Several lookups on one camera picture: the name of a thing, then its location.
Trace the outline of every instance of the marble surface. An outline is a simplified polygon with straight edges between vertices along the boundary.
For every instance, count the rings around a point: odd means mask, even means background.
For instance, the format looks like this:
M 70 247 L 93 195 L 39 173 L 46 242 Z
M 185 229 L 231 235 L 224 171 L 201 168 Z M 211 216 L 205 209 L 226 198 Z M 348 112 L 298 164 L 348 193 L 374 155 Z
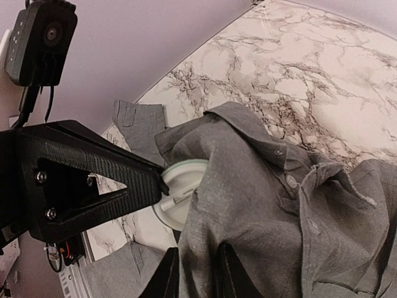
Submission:
M 268 0 L 140 99 L 164 104 L 168 126 L 226 101 L 255 112 L 272 135 L 323 152 L 347 169 L 369 158 L 397 163 L 397 42 L 364 25 Z M 106 136 L 125 145 L 115 127 Z M 125 218 L 91 233 L 103 253 L 119 247 L 118 235 L 169 245 L 170 231 L 150 221 L 149 212 Z M 153 229 L 142 230 L 146 224 Z M 162 228 L 164 238 L 154 239 L 150 233 Z

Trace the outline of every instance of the white wall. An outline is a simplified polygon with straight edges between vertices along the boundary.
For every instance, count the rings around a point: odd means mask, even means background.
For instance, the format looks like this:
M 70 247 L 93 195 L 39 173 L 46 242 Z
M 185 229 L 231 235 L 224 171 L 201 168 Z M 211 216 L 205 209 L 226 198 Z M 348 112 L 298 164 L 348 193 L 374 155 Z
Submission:
M 114 99 L 137 100 L 252 0 L 69 1 L 77 5 L 79 22 L 50 120 L 77 119 L 102 133 Z M 1 38 L 24 0 L 0 5 Z
M 397 39 L 397 0 L 293 0 L 333 12 Z

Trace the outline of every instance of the metal screw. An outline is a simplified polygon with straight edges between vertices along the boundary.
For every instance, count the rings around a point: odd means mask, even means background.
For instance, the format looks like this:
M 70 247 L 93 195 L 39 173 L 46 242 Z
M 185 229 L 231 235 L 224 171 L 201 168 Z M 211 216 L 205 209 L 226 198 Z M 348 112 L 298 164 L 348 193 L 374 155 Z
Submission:
M 87 178 L 87 185 L 89 187 L 92 187 L 94 185 L 94 178 L 93 177 L 88 177 Z
M 55 208 L 49 208 L 45 212 L 45 217 L 48 218 L 49 220 L 54 220 L 56 217 L 56 209 Z
M 39 171 L 39 172 L 36 174 L 35 179 L 36 179 L 36 181 L 37 181 L 38 183 L 43 184 L 45 181 L 47 181 L 47 172 L 46 172 L 46 171 Z

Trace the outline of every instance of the gray fabric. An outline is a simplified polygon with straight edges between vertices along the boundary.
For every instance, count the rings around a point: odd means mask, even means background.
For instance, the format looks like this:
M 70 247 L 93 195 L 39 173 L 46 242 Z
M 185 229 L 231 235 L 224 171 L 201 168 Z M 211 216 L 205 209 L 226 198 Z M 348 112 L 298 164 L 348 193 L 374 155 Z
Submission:
M 135 298 L 142 294 L 163 256 L 162 251 L 131 242 L 82 271 L 93 297 Z
M 154 142 L 154 136 L 165 129 L 162 105 L 115 101 L 113 122 L 124 136 L 132 153 L 164 166 L 164 160 Z
M 180 297 L 214 297 L 223 241 L 264 297 L 397 297 L 395 166 L 368 160 L 347 174 L 232 102 L 156 143 L 169 165 L 210 161 L 179 241 Z

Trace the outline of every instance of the camera lens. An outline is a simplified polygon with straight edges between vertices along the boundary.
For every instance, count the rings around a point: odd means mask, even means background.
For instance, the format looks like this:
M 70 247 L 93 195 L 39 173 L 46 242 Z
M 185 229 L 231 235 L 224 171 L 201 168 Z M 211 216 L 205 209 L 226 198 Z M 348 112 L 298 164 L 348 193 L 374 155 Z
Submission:
M 56 29 L 55 28 L 51 28 L 50 30 L 48 30 L 47 39 L 51 40 L 51 41 L 56 39 Z
M 48 47 L 58 45 L 63 37 L 63 28 L 59 22 L 52 22 L 44 30 L 44 43 Z

